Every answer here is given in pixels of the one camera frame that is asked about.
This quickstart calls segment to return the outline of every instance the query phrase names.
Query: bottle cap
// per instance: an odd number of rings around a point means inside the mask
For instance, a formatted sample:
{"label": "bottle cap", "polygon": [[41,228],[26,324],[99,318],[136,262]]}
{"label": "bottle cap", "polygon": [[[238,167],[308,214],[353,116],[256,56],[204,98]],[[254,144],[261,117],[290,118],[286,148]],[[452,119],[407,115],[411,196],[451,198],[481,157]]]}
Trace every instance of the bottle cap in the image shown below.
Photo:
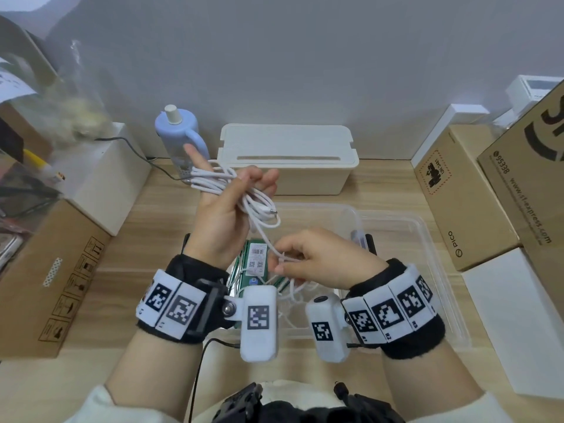
{"label": "bottle cap", "polygon": [[180,111],[178,111],[176,105],[167,105],[165,107],[165,113],[171,125],[179,125],[182,123],[182,115],[180,115]]}

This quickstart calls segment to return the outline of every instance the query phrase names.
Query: sleeve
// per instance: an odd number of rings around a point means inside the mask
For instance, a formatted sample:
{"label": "sleeve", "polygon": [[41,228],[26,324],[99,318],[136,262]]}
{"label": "sleeve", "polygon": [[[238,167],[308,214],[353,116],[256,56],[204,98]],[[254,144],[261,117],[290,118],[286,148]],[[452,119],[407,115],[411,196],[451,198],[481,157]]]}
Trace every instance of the sleeve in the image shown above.
{"label": "sleeve", "polygon": [[65,423],[179,423],[160,411],[118,407],[104,386],[96,386],[81,409]]}
{"label": "sleeve", "polygon": [[412,420],[410,423],[475,423],[477,421],[488,421],[492,423],[512,423],[513,420],[503,410],[497,399],[486,392],[482,398],[462,408],[453,409],[446,413],[422,417]]}

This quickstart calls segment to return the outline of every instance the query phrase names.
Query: screw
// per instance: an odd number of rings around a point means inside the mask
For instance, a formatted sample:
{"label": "screw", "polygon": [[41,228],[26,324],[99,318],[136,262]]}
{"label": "screw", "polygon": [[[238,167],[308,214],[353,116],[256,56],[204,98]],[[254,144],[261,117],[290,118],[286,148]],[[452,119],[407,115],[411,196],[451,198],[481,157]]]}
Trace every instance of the screw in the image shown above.
{"label": "screw", "polygon": [[236,311],[237,311],[237,306],[235,305],[235,303],[226,300],[222,308],[223,316],[225,316],[226,318],[230,318],[235,314]]}

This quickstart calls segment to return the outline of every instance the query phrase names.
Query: gray cable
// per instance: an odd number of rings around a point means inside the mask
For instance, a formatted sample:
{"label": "gray cable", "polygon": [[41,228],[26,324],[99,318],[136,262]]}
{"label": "gray cable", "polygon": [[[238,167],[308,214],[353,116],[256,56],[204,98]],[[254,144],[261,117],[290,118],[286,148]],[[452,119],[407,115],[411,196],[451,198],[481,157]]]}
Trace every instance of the gray cable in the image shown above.
{"label": "gray cable", "polygon": [[182,181],[182,180],[187,179],[187,178],[175,178],[175,177],[173,177],[170,173],[168,173],[166,170],[164,170],[163,168],[161,168],[160,166],[157,166],[156,164],[154,164],[154,163],[151,162],[150,160],[147,160],[144,156],[141,156],[141,155],[136,151],[136,149],[133,148],[133,146],[131,145],[131,143],[130,143],[126,138],[124,138],[123,136],[115,136],[115,137],[113,137],[113,138],[97,138],[97,139],[95,139],[95,141],[117,141],[118,139],[124,140],[125,143],[129,146],[129,148],[131,148],[131,151],[133,151],[137,157],[139,157],[141,160],[143,160],[143,161],[149,163],[152,167],[155,167],[155,168],[157,168],[158,170],[164,172],[164,173],[166,174],[166,176],[169,177],[170,179],[173,179],[173,180],[175,180],[175,181]]}

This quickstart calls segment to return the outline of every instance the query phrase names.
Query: person's right hand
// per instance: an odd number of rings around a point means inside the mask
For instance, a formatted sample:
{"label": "person's right hand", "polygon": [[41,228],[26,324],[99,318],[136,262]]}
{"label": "person's right hand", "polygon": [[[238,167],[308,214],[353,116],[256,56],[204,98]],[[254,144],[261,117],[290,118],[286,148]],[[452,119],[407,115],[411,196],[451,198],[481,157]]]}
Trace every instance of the person's right hand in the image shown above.
{"label": "person's right hand", "polygon": [[274,248],[303,261],[278,264],[278,257],[269,252],[268,267],[273,273],[304,278],[328,288],[350,289],[388,266],[356,243],[319,227],[284,236]]}

